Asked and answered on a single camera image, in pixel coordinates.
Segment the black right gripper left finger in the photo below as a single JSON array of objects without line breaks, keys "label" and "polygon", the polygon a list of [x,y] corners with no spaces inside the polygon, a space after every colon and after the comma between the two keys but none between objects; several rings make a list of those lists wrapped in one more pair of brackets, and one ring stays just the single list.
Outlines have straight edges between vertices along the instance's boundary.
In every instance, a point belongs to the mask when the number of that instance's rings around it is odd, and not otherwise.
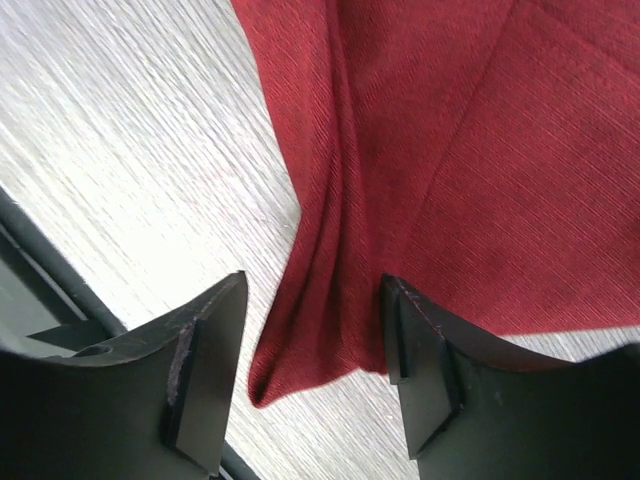
[{"label": "black right gripper left finger", "polygon": [[70,357],[1,354],[5,479],[227,479],[243,272]]}]

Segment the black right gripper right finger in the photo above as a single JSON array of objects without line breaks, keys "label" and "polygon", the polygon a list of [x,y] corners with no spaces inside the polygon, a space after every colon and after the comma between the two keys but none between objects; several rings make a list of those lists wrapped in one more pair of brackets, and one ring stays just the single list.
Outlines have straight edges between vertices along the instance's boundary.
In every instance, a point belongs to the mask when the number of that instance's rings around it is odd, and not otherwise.
[{"label": "black right gripper right finger", "polygon": [[381,319],[423,479],[635,479],[639,347],[572,363],[503,340],[385,276]]}]

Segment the red cloth napkin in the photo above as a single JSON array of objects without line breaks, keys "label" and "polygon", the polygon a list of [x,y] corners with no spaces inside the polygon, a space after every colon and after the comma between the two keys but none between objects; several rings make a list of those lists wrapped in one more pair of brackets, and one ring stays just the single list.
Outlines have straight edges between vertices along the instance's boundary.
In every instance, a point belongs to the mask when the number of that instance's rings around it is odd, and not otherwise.
[{"label": "red cloth napkin", "polygon": [[252,404],[383,373],[384,274],[497,335],[639,322],[635,1],[237,1],[301,215]]}]

